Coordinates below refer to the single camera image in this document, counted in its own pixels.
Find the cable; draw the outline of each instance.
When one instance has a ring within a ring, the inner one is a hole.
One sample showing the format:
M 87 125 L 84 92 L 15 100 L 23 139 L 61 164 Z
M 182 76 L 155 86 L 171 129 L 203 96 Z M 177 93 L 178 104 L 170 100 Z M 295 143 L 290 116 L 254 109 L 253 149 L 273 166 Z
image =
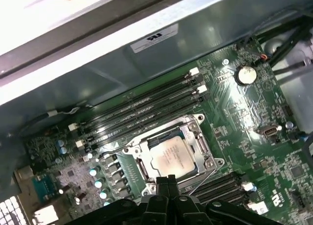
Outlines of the cable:
M 72 115 L 74 113 L 76 113 L 81 107 L 66 107 L 64 109 L 61 109 L 61 110 L 51 110 L 51 111 L 48 111 L 46 113 L 43 113 L 37 117 L 35 117 L 34 119 L 26 122 L 18 131 L 17 131 L 17 134 L 18 135 L 22 135 L 23 132 L 25 132 L 28 128 L 30 128 L 31 126 L 35 125 L 36 123 L 40 122 L 40 121 L 43 121 L 49 117 L 52 117 L 52 116 L 56 116 L 56 115 L 59 115 L 59 114 L 66 114 L 66 115 Z
M 301 25 L 304 21 L 306 21 L 307 17 L 300 17 L 293 21 L 289 21 L 287 23 L 281 24 L 280 26 L 277 26 L 275 28 L 272 28 L 266 32 L 260 33 L 256 36 L 260 44 L 263 44 L 264 42 L 282 34 L 285 32 L 288 32 L 294 28 L 297 28 L 299 25 Z
M 269 60 L 269 65 L 274 67 L 279 61 L 283 60 L 285 56 L 295 47 L 295 45 L 306 37 L 313 27 L 313 20 L 303 23 L 299 26 L 294 33 L 285 41 L 273 54 Z
M 313 18 L 313 13 L 310 10 L 307 10 L 305 8 L 301 8 L 298 6 L 288 6 L 284 9 L 281 9 L 280 11 L 277 11 L 269 16 L 267 16 L 262 22 L 260 22 L 256 27 L 254 27 L 249 34 L 245 37 L 242 47 L 245 47 L 248 44 L 249 39 L 256 33 L 258 32 L 265 24 L 271 22 L 274 18 L 277 16 L 281 15 L 282 13 L 285 13 L 287 11 L 296 11 L 304 16 L 311 17 Z
M 201 181 L 201 183 L 198 185 L 198 186 L 196 186 L 195 188 L 194 188 L 194 190 L 192 190 L 191 192 L 189 192 L 189 196 L 191 195 L 191 194 L 193 194 L 202 184 L 204 184 L 205 183 L 205 181 L 207 181 L 207 179 L 209 178 L 209 177 L 211 177 L 211 175 L 213 175 L 214 173 L 216 172 L 216 170 L 213 170 L 210 174 L 208 174 L 202 181 Z
M 275 70 L 275 71 L 273 71 L 273 73 L 274 73 L 274 75 L 279 75 L 279 74 L 283 74 L 286 72 L 297 70 L 297 69 L 305 67 L 305 66 L 307 66 L 306 63 L 304 61 L 301 61 L 301 62 L 295 63 L 293 65 L 290 65 L 288 67 L 285 67 L 285 68 L 282 68 L 279 70 Z

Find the motherboard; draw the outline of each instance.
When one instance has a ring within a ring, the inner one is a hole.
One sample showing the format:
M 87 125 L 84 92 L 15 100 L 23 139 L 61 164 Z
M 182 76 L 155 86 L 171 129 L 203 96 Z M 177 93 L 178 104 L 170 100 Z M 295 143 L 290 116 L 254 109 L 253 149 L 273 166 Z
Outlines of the motherboard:
M 24 138 L 33 218 L 52 208 L 61 225 L 120 198 L 140 202 L 175 174 L 203 204 L 312 225 L 313 172 L 262 54 L 256 40 L 229 45 Z

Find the black cable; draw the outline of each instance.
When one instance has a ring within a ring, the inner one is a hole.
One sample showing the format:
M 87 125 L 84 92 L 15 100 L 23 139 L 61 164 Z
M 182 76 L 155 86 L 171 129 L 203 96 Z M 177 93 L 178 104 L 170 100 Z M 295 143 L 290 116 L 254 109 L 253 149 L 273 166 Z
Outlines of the black cable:
M 299 25 L 301 25 L 304 21 L 306 21 L 307 17 L 300 17 L 293 21 L 286 22 L 284 24 L 281 24 L 280 26 L 277 26 L 275 28 L 272 28 L 264 33 L 260 33 L 256 36 L 260 44 L 263 44 L 264 42 L 282 34 L 285 32 L 288 32 L 294 28 L 297 28 Z
M 313 20 L 308 18 L 307 22 L 300 25 L 288 38 L 288 40 L 285 41 L 280 47 L 278 47 L 269 60 L 269 65 L 274 67 L 279 61 L 283 60 L 285 56 L 295 47 L 295 45 L 308 35 L 312 27 Z
M 22 136 L 22 134 L 30 127 L 32 127 L 33 125 L 37 124 L 40 121 L 43 121 L 49 117 L 52 116 L 56 116 L 59 114 L 74 114 L 76 113 L 78 110 L 86 110 L 89 109 L 89 106 L 85 106 L 85 107 L 76 107 L 76 106 L 67 106 L 65 108 L 62 109 L 55 109 L 46 113 L 43 113 L 33 119 L 31 119 L 30 121 L 27 121 L 22 127 L 20 127 L 19 130 L 16 131 L 16 134 L 19 136 Z
M 310 146 L 313 144 L 313 135 L 311 135 L 303 144 L 302 152 L 308 160 L 308 164 L 313 168 L 313 157 L 310 153 Z
M 300 13 L 303 16 L 307 16 L 308 18 L 313 18 L 313 13 L 311 12 L 311 10 L 309 10 L 310 8 L 312 8 L 312 6 L 310 6 L 310 7 L 299 7 L 299 6 L 290 5 L 288 7 L 281 9 L 280 11 L 277 11 L 275 13 L 268 15 L 267 17 L 264 18 L 264 20 L 262 22 L 260 22 L 256 27 L 254 27 L 250 31 L 250 33 L 244 38 L 244 40 L 240 46 L 245 47 L 248 44 L 250 38 L 253 35 L 255 35 L 264 25 L 271 22 L 273 19 L 277 18 L 278 16 L 285 14 L 286 12 L 295 11 L 295 12 Z
M 283 74 L 286 72 L 297 70 L 297 69 L 302 68 L 304 66 L 306 66 L 305 62 L 301 61 L 301 62 L 295 63 L 293 65 L 290 65 L 288 67 L 285 67 L 285 68 L 282 68 L 279 70 L 275 70 L 275 71 L 273 71 L 273 73 L 274 73 L 274 75 L 279 75 L 279 74 Z

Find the cpu socket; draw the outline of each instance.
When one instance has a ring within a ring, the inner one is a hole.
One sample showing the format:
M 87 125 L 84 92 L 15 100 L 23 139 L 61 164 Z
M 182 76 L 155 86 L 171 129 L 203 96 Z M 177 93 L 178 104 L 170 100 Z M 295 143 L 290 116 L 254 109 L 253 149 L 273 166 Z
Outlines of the cpu socket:
M 132 155 L 146 188 L 142 195 L 155 193 L 157 177 L 175 175 L 179 188 L 214 174 L 224 160 L 214 158 L 203 137 L 203 114 L 185 115 L 133 138 L 124 154 Z

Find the ram slot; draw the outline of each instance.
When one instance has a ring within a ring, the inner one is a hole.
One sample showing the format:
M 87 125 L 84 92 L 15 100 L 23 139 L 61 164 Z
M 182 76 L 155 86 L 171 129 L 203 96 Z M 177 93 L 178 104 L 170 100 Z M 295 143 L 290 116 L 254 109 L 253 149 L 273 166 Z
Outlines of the ram slot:
M 106 120 L 108 118 L 111 118 L 119 113 L 123 113 L 125 111 L 128 110 L 128 108 L 130 108 L 130 106 L 136 106 L 136 105 L 140 105 L 142 103 L 145 103 L 149 100 L 155 99 L 154 96 L 156 96 L 156 98 L 162 94 L 163 92 L 171 92 L 173 90 L 177 90 L 177 89 L 183 89 L 187 86 L 189 86 L 189 82 L 191 82 L 191 84 L 195 85 L 195 81 L 193 80 L 194 78 L 191 79 L 186 79 L 185 76 L 176 78 L 175 80 L 171 80 L 153 90 L 150 90 L 146 93 L 140 94 L 134 98 L 132 98 L 131 102 L 124 102 L 120 105 L 118 105 L 117 107 L 113 107 L 111 109 L 106 110 L 105 112 L 95 116 L 94 118 L 92 118 L 91 120 L 87 121 L 85 125 L 89 125 L 92 124 L 94 122 L 98 123 L 101 122 L 103 120 Z
M 148 131 L 149 129 L 154 128 L 156 125 L 160 124 L 162 122 L 162 119 L 166 118 L 167 121 L 170 121 L 171 119 L 175 119 L 176 118 L 176 116 L 174 116 L 175 114 L 185 113 L 186 110 L 193 107 L 194 105 L 197 105 L 198 103 L 200 103 L 202 101 L 203 101 L 202 97 L 199 97 L 197 99 L 190 99 L 189 98 L 189 102 L 182 105 L 182 106 L 179 105 L 179 106 L 173 108 L 172 110 L 166 109 L 167 112 L 158 112 L 158 113 L 154 114 L 152 118 L 148 118 L 141 123 L 137 123 L 132 128 L 129 128 L 127 131 L 120 132 L 117 134 L 115 134 L 114 132 L 111 132 L 109 134 L 111 136 L 109 136 L 108 138 L 97 139 L 97 140 L 91 142 L 90 144 L 96 145 L 96 147 L 99 147 L 103 144 L 107 144 L 107 143 L 116 141 L 120 138 L 131 135 L 133 133 L 138 133 L 138 132 L 141 133 L 141 132 Z
M 197 197 L 201 203 L 212 200 L 223 200 L 235 204 L 247 202 L 248 194 L 241 187 L 242 175 L 232 172 L 200 186 L 193 196 Z
M 168 104 L 172 102 L 173 100 L 182 99 L 187 95 L 192 95 L 192 92 L 194 89 L 188 88 L 185 90 L 178 90 L 178 91 L 172 91 L 171 93 L 164 94 L 162 97 L 159 97 L 159 99 L 155 100 L 149 100 L 145 105 L 137 107 L 136 110 L 129 109 L 127 112 L 120 113 L 119 115 L 110 118 L 108 121 L 104 121 L 102 123 L 98 123 L 97 125 L 92 125 L 92 127 L 89 130 L 94 130 L 92 135 L 96 138 L 97 136 L 101 135 L 101 132 L 108 131 L 108 128 L 115 127 L 119 123 L 125 123 L 125 121 L 134 120 L 136 118 L 140 118 L 141 115 L 144 115 L 147 112 L 151 112 L 155 109 L 158 109 L 161 105 Z
M 235 205 L 241 205 L 241 204 L 246 204 L 248 202 L 248 196 L 246 195 L 245 192 L 237 189 L 237 190 L 225 193 L 223 195 L 217 195 L 217 196 L 210 197 L 210 198 L 208 197 L 208 198 L 199 199 L 201 204 L 206 204 L 214 200 L 222 200 L 224 202 L 233 203 Z
M 183 94 L 181 96 L 177 96 L 175 99 L 168 100 L 168 102 L 163 101 L 161 106 L 155 106 L 151 110 L 145 112 L 143 115 L 133 116 L 130 119 L 124 120 L 118 124 L 113 124 L 110 126 L 102 126 L 101 128 L 103 128 L 103 131 L 98 134 L 93 135 L 92 139 L 102 138 L 104 136 L 107 136 L 107 134 L 115 132 L 115 130 L 122 131 L 122 129 L 124 128 L 131 128 L 134 125 L 142 124 L 151 118 L 155 118 L 160 112 L 163 111 L 163 109 L 166 109 L 175 104 L 178 104 L 182 100 L 186 100 L 186 99 L 190 100 L 190 98 L 191 98 L 190 94 Z

